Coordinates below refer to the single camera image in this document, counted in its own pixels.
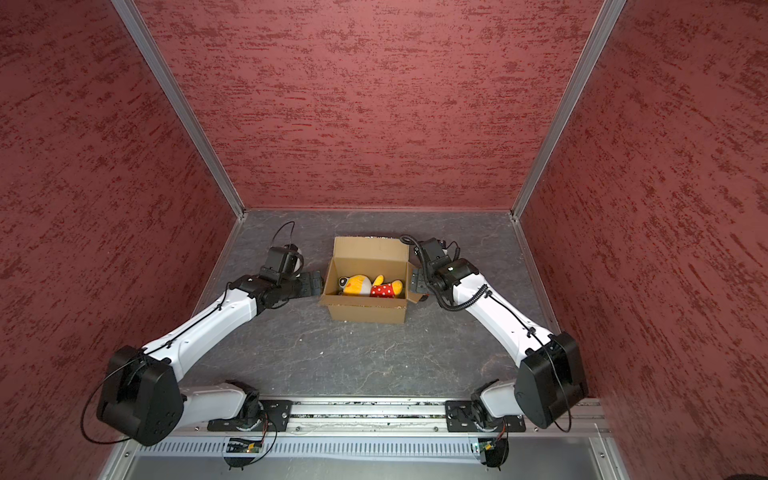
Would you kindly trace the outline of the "brown cardboard express box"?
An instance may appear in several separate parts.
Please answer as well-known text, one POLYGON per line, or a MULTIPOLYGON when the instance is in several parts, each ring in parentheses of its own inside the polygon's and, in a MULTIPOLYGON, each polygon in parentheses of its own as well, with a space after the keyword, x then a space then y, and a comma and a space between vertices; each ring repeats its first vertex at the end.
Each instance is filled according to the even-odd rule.
POLYGON ((320 304, 327 307, 335 321, 402 324, 407 308, 422 296, 410 291, 410 250, 398 239, 384 237, 337 237, 328 267, 320 304), (386 283, 401 280, 404 292, 400 298, 373 298, 340 295, 341 277, 365 275, 371 280, 383 275, 386 283))

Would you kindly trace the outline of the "yellow white object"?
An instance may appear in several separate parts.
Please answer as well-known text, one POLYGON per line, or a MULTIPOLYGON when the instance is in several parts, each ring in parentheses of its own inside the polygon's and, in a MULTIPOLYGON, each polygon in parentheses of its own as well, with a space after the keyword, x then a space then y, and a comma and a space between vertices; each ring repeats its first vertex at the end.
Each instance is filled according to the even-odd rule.
POLYGON ((371 280, 365 275, 341 277, 338 280, 340 295, 365 296, 373 298, 400 298, 404 292, 404 284, 401 280, 385 282, 383 275, 371 280))

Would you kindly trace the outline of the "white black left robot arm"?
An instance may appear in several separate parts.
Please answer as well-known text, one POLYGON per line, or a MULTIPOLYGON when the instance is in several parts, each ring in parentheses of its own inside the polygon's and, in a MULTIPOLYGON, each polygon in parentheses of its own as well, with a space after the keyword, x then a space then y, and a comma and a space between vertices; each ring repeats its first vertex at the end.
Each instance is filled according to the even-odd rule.
POLYGON ((222 423, 266 433, 271 425, 256 388, 236 380, 183 388, 189 370, 229 334, 266 311, 322 294, 318 271, 305 271, 294 244, 271 247, 255 275, 228 283, 209 306, 141 348, 124 346, 110 358, 95 402, 97 419, 127 438, 153 446, 179 427, 222 423))

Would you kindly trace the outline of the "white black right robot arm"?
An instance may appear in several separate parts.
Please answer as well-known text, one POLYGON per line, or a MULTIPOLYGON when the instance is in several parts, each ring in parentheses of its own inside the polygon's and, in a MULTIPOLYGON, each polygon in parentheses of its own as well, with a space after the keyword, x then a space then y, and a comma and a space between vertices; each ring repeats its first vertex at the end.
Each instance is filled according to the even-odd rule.
POLYGON ((475 390, 470 417, 489 430, 508 416, 523 416, 539 428, 557 423, 589 396, 577 341, 555 334, 525 316, 491 286, 480 270, 458 252, 447 253, 438 239, 404 235, 421 265, 427 291, 440 308, 473 316, 504 347, 517 367, 511 381, 494 380, 475 390))

